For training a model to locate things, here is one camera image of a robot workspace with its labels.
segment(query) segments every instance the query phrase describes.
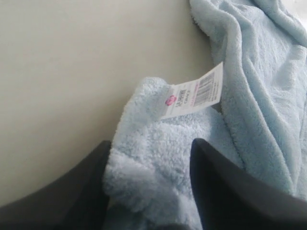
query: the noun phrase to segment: black object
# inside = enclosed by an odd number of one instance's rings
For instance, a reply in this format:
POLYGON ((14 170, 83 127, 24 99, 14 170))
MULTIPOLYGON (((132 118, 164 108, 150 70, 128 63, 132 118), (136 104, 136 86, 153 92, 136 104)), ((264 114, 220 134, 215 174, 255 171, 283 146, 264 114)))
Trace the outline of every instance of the black object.
POLYGON ((203 229, 307 229, 305 201, 250 176, 203 139, 193 141, 190 178, 203 229))
POLYGON ((109 198, 102 176, 110 142, 102 142, 55 182, 0 208, 0 230, 100 230, 109 198))

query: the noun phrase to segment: towel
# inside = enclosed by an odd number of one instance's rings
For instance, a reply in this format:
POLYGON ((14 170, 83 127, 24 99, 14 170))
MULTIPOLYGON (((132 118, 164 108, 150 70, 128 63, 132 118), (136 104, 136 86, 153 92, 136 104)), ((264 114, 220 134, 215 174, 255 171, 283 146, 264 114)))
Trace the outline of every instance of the towel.
POLYGON ((159 120, 169 85, 146 78, 114 136, 104 190, 162 225, 200 230, 189 181, 190 146, 203 138, 265 183, 307 199, 307 34, 280 0, 190 0, 224 62, 222 113, 159 120))

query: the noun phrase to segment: fluffy towel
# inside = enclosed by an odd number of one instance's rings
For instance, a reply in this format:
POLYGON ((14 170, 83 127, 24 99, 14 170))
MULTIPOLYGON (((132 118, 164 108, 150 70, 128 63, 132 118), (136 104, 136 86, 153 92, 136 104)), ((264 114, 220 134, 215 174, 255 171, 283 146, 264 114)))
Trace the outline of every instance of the fluffy towel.
POLYGON ((204 138, 256 178, 307 199, 307 35, 279 0, 191 0, 224 61, 222 114, 159 121, 169 85, 147 78, 113 140, 105 191, 155 224, 201 229, 189 183, 190 146, 204 138))

